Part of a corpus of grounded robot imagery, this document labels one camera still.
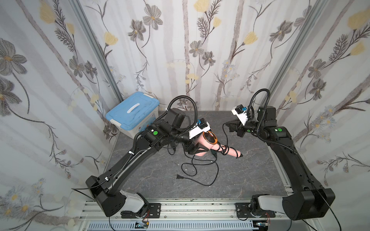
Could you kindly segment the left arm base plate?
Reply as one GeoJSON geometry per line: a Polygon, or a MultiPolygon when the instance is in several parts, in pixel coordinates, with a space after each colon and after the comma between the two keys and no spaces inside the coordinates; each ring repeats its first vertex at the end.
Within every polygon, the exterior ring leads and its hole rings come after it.
{"type": "Polygon", "coordinates": [[[138,212],[122,211],[122,218],[160,218],[161,203],[146,203],[138,212]]]}

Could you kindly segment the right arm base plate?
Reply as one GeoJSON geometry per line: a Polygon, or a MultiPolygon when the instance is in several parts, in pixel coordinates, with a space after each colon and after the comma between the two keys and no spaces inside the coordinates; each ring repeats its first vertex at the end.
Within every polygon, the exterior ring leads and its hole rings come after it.
{"type": "Polygon", "coordinates": [[[253,208],[250,203],[236,203],[236,213],[239,219],[247,218],[275,218],[276,214],[270,210],[253,208]]]}

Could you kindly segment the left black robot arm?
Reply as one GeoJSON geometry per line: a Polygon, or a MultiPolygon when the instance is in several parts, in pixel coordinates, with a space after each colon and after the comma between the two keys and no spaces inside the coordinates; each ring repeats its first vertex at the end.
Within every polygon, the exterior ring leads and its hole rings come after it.
{"type": "Polygon", "coordinates": [[[138,198],[136,202],[122,192],[121,189],[126,180],[143,162],[169,144],[182,144],[184,151],[190,155],[200,153],[202,145],[196,144],[195,137],[190,134],[192,130],[200,126],[206,128],[208,124],[203,119],[198,120],[195,101],[186,95],[177,96],[170,101],[165,113],[144,131],[135,135],[132,148],[120,161],[100,176],[90,176],[86,180],[87,189],[105,216],[111,217],[122,208],[132,213],[142,211],[145,204],[142,196],[134,195],[138,198]],[[172,104],[180,99],[190,101],[194,107],[194,121],[185,129],[181,128],[185,114],[181,110],[172,108],[172,104]],[[128,208],[131,201],[134,207],[128,208]]]}

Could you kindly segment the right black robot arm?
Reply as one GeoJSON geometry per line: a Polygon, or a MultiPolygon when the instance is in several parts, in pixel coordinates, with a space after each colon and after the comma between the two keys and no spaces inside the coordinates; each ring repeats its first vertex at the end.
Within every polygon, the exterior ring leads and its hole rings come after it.
{"type": "Polygon", "coordinates": [[[276,109],[269,106],[270,91],[258,90],[247,107],[238,105],[232,112],[238,119],[228,121],[223,127],[243,137],[251,134],[266,143],[281,163],[292,188],[291,195],[252,196],[249,217],[262,216],[268,211],[282,213],[291,220],[322,218],[332,211],[335,199],[332,189],[325,188],[311,173],[294,146],[291,134],[285,127],[278,126],[276,109]]]}

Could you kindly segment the pink hair dryer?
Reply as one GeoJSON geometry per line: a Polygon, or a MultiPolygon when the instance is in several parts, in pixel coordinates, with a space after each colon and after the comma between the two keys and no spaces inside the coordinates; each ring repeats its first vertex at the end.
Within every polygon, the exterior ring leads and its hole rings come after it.
{"type": "Polygon", "coordinates": [[[235,148],[222,145],[218,141],[216,135],[211,131],[203,132],[196,139],[195,150],[193,150],[191,154],[202,157],[209,151],[216,151],[223,155],[229,155],[235,158],[243,157],[243,154],[235,148]]]}

